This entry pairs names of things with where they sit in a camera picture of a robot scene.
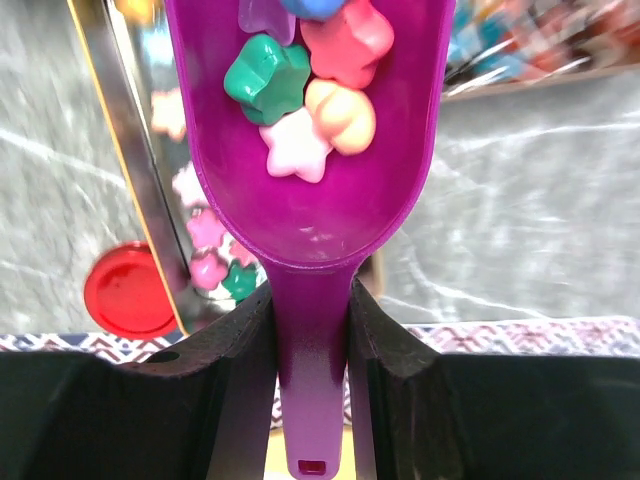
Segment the lollipop tin box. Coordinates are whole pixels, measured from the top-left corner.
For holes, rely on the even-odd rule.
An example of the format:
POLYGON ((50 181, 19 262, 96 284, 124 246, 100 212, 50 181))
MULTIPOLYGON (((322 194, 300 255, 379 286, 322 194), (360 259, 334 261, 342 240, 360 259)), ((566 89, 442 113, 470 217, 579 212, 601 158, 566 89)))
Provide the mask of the lollipop tin box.
POLYGON ((443 98, 586 80, 638 65, 636 1, 459 1, 443 98))

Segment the red jar lid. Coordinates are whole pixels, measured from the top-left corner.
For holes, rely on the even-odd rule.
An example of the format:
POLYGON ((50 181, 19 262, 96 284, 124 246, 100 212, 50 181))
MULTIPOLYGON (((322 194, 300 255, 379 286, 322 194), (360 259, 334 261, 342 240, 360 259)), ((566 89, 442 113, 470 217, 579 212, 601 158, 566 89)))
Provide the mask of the red jar lid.
POLYGON ((144 242, 105 252, 86 278, 84 302, 100 327, 126 339, 149 340, 178 328, 152 251, 144 242))

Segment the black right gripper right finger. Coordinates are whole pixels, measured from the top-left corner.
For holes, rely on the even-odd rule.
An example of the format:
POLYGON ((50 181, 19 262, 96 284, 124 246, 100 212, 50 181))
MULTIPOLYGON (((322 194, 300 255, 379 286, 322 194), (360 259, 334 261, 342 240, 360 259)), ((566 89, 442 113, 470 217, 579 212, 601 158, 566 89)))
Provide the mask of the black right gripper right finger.
POLYGON ((360 479, 635 479, 633 358, 440 354, 359 282, 349 306, 360 479))

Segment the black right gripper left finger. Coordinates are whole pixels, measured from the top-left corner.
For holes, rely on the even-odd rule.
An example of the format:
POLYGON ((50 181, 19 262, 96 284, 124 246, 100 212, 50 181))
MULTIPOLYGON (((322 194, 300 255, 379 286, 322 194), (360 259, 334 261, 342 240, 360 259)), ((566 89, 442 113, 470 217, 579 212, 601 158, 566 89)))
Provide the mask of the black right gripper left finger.
POLYGON ((142 363, 1 357, 5 479, 260 479, 276 379, 271 291, 142 363))

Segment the purple plastic scoop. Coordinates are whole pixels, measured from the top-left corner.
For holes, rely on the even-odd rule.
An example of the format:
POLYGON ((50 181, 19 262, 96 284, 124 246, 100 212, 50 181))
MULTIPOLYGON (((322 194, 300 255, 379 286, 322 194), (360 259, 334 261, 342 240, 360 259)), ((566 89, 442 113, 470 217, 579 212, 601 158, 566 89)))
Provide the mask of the purple plastic scoop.
POLYGON ((415 205, 433 153, 451 1, 166 5, 198 179, 272 291, 288 469, 340 467, 347 312, 358 267, 415 205))

